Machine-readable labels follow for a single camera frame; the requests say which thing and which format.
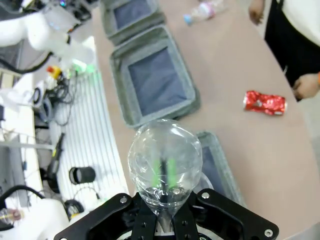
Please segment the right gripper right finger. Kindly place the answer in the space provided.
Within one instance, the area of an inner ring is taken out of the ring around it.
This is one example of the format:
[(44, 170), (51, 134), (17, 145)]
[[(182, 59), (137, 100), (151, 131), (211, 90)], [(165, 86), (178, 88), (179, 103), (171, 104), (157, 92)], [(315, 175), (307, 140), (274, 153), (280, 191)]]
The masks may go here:
[(194, 193), (191, 187), (178, 182), (174, 159), (166, 164), (169, 184), (167, 203), (173, 231), (168, 240), (209, 239), (197, 227), (208, 230), (223, 240), (275, 240), (279, 227), (213, 189)]

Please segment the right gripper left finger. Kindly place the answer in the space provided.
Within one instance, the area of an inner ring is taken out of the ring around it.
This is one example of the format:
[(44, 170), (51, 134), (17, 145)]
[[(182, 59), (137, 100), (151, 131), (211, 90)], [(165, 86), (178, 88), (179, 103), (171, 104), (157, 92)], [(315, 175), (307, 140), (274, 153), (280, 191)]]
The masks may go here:
[(117, 240), (131, 232), (129, 240), (162, 240), (156, 234), (165, 203), (165, 160), (154, 170), (155, 187), (130, 197), (119, 193), (55, 235), (55, 240)]

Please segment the white sweater person right hand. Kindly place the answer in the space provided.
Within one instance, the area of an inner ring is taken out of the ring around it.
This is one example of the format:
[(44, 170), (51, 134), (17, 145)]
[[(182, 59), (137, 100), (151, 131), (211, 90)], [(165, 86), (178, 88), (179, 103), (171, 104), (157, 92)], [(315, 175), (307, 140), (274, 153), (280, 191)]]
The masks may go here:
[(264, 18), (265, 0), (252, 0), (248, 7), (248, 15), (253, 24), (258, 26)]

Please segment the white sweater person left hand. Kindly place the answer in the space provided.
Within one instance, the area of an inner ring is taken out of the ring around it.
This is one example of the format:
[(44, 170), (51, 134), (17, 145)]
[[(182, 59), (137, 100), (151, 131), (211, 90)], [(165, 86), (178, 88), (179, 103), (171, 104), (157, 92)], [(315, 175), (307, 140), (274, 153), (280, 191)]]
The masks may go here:
[(292, 90), (298, 101), (313, 98), (320, 91), (320, 73), (308, 73), (300, 76), (295, 81)]

